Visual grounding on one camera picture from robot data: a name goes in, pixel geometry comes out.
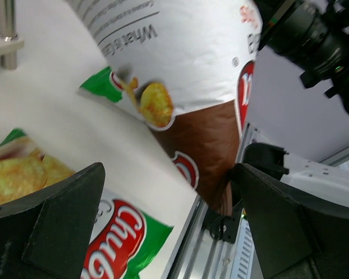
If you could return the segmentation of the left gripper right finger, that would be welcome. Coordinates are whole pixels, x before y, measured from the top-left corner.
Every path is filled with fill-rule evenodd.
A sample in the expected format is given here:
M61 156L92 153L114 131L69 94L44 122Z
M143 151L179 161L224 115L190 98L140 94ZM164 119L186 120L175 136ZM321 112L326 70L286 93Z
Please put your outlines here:
M264 278L349 278L349 208L282 183L248 164L241 192Z

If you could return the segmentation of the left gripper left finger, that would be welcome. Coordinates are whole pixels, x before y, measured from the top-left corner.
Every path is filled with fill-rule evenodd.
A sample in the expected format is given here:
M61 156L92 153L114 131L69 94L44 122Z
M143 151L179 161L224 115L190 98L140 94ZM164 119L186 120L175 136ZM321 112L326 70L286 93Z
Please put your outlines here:
M94 163L0 205L0 278L80 278L104 181Z

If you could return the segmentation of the brown Chuba cassava bag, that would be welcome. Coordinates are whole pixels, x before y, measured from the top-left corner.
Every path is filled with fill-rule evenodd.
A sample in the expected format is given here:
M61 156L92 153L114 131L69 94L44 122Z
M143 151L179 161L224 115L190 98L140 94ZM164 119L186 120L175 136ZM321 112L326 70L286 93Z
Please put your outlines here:
M232 213L262 20L255 1L70 1L113 80L207 205Z

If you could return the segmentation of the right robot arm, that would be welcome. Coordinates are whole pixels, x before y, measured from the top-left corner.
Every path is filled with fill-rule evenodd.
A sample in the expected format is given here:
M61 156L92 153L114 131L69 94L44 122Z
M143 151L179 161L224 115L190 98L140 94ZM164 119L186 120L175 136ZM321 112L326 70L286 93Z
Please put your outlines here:
M349 207L349 1L251 1L239 12L256 56L245 143L278 146L278 180Z

